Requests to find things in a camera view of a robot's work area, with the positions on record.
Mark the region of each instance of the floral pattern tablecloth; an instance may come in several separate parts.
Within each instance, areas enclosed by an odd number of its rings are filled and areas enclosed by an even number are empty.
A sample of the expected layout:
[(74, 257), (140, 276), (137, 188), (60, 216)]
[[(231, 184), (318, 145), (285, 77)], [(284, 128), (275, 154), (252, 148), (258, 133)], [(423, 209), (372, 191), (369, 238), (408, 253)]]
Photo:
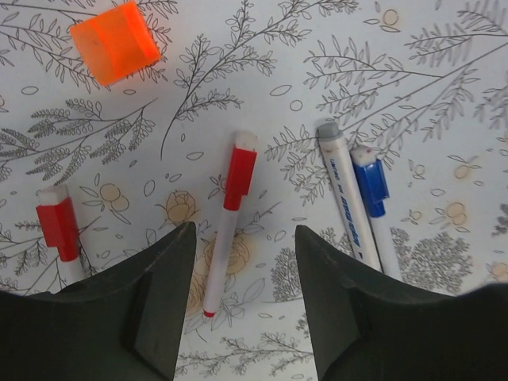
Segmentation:
[[(404, 280), (508, 280), (508, 5), (499, 0), (137, 0), (163, 59), (101, 87), (69, 27), (117, 5), (0, 0), (0, 287), (56, 292), (37, 190), (68, 184), (89, 275), (185, 221), (198, 252), (177, 379), (316, 380), (294, 257), (345, 251), (315, 127), (387, 168)], [(232, 133), (260, 137), (225, 296), (201, 314)]]

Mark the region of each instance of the pen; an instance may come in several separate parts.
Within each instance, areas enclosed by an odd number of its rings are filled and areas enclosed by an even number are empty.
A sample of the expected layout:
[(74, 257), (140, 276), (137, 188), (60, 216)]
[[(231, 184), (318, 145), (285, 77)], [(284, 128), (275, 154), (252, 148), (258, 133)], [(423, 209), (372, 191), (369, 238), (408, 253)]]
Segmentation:
[(79, 260), (78, 224), (67, 186), (49, 187), (39, 192), (36, 208), (40, 227), (49, 248), (57, 248), (60, 277), (66, 286), (85, 279)]
[(376, 159), (374, 151), (364, 145), (355, 147), (351, 151), (351, 157), (365, 209), (370, 216), (383, 272), (394, 279), (402, 280), (390, 226), (386, 219), (383, 219), (387, 214), (383, 200), (390, 197), (383, 164)]
[(203, 311), (208, 318), (213, 317), (221, 306), (238, 211), (241, 199), (248, 193), (251, 184), (257, 156), (256, 146), (256, 135), (237, 131), (225, 185), (224, 205), (217, 227), (214, 254), (203, 299)]
[(317, 138), (328, 168), (333, 193), (351, 241), (352, 251), (358, 260), (381, 271), (344, 134), (339, 130), (337, 123), (330, 122), (317, 128)]

